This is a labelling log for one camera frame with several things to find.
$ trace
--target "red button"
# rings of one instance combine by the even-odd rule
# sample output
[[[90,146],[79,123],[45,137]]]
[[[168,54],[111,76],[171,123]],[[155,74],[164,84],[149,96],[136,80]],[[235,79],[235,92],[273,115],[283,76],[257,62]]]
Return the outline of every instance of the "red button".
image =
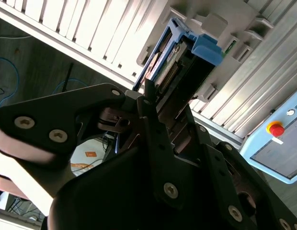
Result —
[[[280,124],[272,125],[269,130],[274,137],[281,136],[285,131],[284,127],[282,127]]]

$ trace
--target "blue plastic part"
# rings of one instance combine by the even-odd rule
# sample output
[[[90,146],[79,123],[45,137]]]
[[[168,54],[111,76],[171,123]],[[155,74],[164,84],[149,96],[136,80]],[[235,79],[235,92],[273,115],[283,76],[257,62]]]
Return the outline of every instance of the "blue plastic part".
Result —
[[[149,64],[151,63],[154,56],[159,52],[159,47],[162,41],[165,39],[166,35],[168,34],[169,30],[171,30],[172,36],[168,41],[168,44],[166,45],[162,55],[159,57],[157,63],[155,64],[155,67],[151,71],[151,78],[150,78],[151,80],[155,79],[160,68],[162,67],[163,62],[167,59],[168,55],[171,53],[175,44],[179,43],[183,36],[194,41],[194,45],[191,50],[191,52],[194,55],[197,55],[198,57],[204,59],[205,61],[215,66],[219,65],[222,62],[223,60],[222,49],[217,46],[217,40],[211,38],[206,34],[202,34],[202,35],[195,34],[180,19],[171,18],[167,27],[163,31],[160,40],[157,42],[152,54],[150,55],[146,65],[144,66],[139,78],[137,79],[133,87],[134,91],[139,90],[141,86],[141,82],[144,78],[145,72],[148,69]]]
[[[271,139],[272,135],[267,133],[266,127],[273,121],[280,121],[283,127],[287,127],[292,121],[297,118],[297,109],[292,116],[287,116],[286,113],[290,109],[297,106],[297,92],[295,92],[282,106],[280,106],[258,129],[256,129],[245,142],[240,154],[253,167],[269,174],[270,176],[286,183],[292,184],[297,181],[297,175],[289,179],[276,171],[266,167],[265,165],[253,160],[251,157],[266,145]]]

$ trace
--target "blue cable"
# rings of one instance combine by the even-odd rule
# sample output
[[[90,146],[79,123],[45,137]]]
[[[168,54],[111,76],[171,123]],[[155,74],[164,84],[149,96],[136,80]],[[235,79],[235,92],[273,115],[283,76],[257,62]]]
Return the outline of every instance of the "blue cable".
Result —
[[[17,76],[17,84],[16,84],[16,87],[15,87],[14,92],[13,92],[12,94],[10,94],[9,96],[4,97],[4,98],[0,101],[0,106],[1,106],[1,104],[2,104],[5,100],[7,100],[7,99],[13,97],[13,96],[15,95],[15,93],[18,91],[19,84],[20,84],[20,75],[19,75],[18,69],[16,68],[16,66],[15,66],[11,61],[9,61],[8,59],[5,59],[5,58],[3,58],[3,57],[2,57],[2,58],[0,57],[0,60],[5,61],[5,62],[8,62],[9,64],[11,64],[12,67],[14,68],[15,73],[16,73],[16,76]]]
[[[82,82],[81,80],[78,80],[78,79],[71,78],[68,81],[77,81],[77,82],[83,84],[84,86],[88,87],[88,85],[86,83],[84,83],[84,82]],[[53,91],[52,94],[54,94],[57,91],[57,89],[60,87],[60,85],[62,85],[64,82],[65,82],[65,80],[62,81],[61,83],[59,83],[59,85],[55,88],[55,90]]]

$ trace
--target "slotted white panel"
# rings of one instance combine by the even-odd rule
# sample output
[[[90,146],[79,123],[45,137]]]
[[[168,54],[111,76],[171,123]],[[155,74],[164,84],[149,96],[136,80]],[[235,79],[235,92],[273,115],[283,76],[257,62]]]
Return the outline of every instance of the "slotted white panel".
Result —
[[[67,39],[69,39],[69,40],[72,40],[75,35],[75,32],[76,32],[83,8],[85,6],[85,3],[86,3],[86,0],[78,0],[77,1],[75,11],[73,13],[73,17],[72,17],[72,20],[71,20],[71,23],[70,23],[70,26],[68,29],[68,33],[67,33]]]
[[[193,108],[193,110],[199,112],[204,107],[204,105],[206,105],[205,102],[199,101],[198,104]]]
[[[97,57],[104,57],[127,4],[128,0],[112,0],[106,14],[103,15],[91,44],[92,53]]]
[[[134,69],[138,67],[136,62],[137,57],[139,56],[167,2],[167,0],[151,1],[151,4],[148,2],[147,7],[145,7],[145,10],[138,18],[139,21],[137,21],[136,18],[134,19],[137,23],[131,25],[130,37],[124,40],[126,43],[122,44],[122,49],[120,49],[117,58],[114,59],[114,63],[121,63],[122,68],[125,68],[126,72],[130,72],[130,74],[132,74]],[[126,53],[128,53],[128,60],[124,58]]]
[[[47,0],[42,24],[56,31],[65,0]]]
[[[59,26],[59,33],[66,36],[70,23],[72,21],[73,13],[75,11],[77,0],[67,0],[63,10],[62,18]]]
[[[88,49],[101,19],[107,0],[89,0],[76,32],[76,44]]]
[[[130,4],[129,6],[127,6],[128,10],[126,10],[126,15],[124,15],[124,19],[120,22],[118,28],[116,29],[115,34],[106,52],[107,61],[109,61],[110,63],[113,62],[114,57],[124,40],[124,37],[135,17],[135,14],[141,2],[142,0],[129,1]]]
[[[7,0],[7,5],[11,6],[11,7],[14,7],[15,5],[15,0]]]
[[[43,7],[43,0],[27,0],[25,14],[36,20],[40,20],[40,15]]]
[[[190,109],[193,109],[200,100],[194,99],[189,103]]]
[[[16,0],[14,7],[15,7],[16,10],[22,11],[23,0]]]
[[[125,39],[117,53],[117,55],[115,56],[114,59],[114,65],[118,66],[121,62],[121,60],[124,58],[124,56],[126,55],[126,53],[130,53],[130,50],[133,49],[133,47],[135,47],[133,45],[133,36],[137,31],[137,28],[143,18],[143,16],[145,15],[145,12],[147,11],[149,4],[151,3],[151,0],[143,0],[138,11],[137,14],[135,16],[135,18],[133,19],[127,34],[125,36]]]

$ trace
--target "orange label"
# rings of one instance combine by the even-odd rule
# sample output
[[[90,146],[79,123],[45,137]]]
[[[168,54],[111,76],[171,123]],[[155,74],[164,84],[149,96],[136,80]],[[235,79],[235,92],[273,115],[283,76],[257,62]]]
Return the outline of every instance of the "orange label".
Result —
[[[93,168],[93,165],[89,165],[89,164],[71,164],[72,167],[75,167],[75,168]]]
[[[97,157],[96,152],[86,152],[87,157]]]

